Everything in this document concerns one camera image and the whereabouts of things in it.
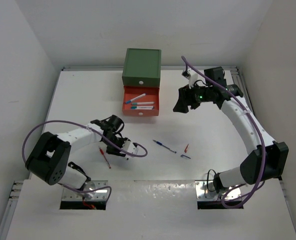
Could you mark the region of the light blue capped pen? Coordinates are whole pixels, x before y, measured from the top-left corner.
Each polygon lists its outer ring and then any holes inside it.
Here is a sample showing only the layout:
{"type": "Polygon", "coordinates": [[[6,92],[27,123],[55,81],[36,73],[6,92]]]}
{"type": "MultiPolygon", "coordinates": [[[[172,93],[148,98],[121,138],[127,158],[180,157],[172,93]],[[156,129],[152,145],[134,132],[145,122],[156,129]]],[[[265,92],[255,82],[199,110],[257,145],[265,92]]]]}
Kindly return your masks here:
{"type": "Polygon", "coordinates": [[[138,96],[136,96],[136,97],[134,97],[134,98],[132,98],[130,100],[125,101],[125,104],[132,103],[132,102],[134,102],[134,101],[136,101],[136,100],[138,100],[140,98],[143,98],[144,96],[146,96],[146,93],[143,93],[143,94],[138,95],[138,96]]]}

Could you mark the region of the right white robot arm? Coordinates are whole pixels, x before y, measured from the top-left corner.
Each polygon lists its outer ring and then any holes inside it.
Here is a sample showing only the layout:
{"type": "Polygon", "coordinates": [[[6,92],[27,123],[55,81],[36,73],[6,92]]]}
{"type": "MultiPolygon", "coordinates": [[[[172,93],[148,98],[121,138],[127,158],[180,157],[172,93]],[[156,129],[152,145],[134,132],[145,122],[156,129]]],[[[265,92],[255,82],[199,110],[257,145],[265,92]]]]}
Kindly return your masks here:
{"type": "Polygon", "coordinates": [[[204,86],[198,85],[198,73],[186,68],[182,75],[188,84],[179,88],[174,112],[186,114],[197,109],[201,103],[212,102],[230,119],[244,142],[247,158],[231,170],[216,173],[211,190],[217,193],[236,185],[253,185],[282,175],[289,152],[284,142],[277,142],[260,125],[249,109],[241,89],[227,85],[223,68],[204,71],[207,79],[204,86]]]}

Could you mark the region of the orange drawer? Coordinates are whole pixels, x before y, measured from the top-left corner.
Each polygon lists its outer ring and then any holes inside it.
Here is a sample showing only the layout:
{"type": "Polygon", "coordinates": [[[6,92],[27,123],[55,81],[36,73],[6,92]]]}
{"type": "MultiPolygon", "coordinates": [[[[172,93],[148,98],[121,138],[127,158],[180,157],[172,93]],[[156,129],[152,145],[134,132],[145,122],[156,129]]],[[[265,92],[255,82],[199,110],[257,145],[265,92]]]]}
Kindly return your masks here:
{"type": "Polygon", "coordinates": [[[132,117],[156,117],[159,116],[159,88],[157,87],[124,87],[122,113],[125,116],[132,117]],[[146,96],[134,101],[134,102],[155,102],[154,105],[143,105],[143,106],[154,106],[154,109],[130,109],[134,106],[125,104],[125,101],[130,100],[138,95],[146,93],[146,96]]]}

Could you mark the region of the teal capped marker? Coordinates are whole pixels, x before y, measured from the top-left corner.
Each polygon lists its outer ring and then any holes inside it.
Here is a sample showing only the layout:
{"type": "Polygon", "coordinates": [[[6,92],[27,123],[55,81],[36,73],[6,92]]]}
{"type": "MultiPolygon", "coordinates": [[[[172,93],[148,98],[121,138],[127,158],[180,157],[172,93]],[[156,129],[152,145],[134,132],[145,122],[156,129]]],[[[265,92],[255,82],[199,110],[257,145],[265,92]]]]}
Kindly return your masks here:
{"type": "Polygon", "coordinates": [[[154,106],[152,106],[152,105],[135,105],[135,106],[131,106],[130,109],[152,110],[152,109],[154,109],[154,106]]]}

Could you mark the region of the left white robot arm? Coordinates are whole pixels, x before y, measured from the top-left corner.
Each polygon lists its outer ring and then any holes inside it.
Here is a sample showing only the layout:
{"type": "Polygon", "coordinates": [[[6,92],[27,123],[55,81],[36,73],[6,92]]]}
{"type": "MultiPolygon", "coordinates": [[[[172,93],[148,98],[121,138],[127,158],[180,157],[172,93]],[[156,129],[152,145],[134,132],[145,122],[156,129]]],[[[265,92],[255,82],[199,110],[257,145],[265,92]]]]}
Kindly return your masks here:
{"type": "Polygon", "coordinates": [[[125,157],[131,148],[131,141],[122,137],[120,131],[123,127],[124,122],[112,115],[68,132],[45,132],[26,158],[25,167],[51,186],[61,184],[82,191],[91,179],[81,167],[69,161],[70,155],[88,145],[102,142],[106,145],[107,154],[125,157]]]}

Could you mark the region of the teal capped white pen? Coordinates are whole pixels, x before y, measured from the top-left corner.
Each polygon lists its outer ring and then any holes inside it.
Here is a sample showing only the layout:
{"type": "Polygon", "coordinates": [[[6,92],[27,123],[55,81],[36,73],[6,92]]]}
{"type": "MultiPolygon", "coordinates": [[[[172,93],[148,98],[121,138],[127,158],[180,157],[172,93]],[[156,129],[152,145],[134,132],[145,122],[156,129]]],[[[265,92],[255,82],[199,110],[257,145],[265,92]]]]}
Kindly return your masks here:
{"type": "Polygon", "coordinates": [[[142,105],[154,105],[154,101],[148,101],[148,102],[132,102],[131,105],[133,106],[142,106],[142,105]]]}

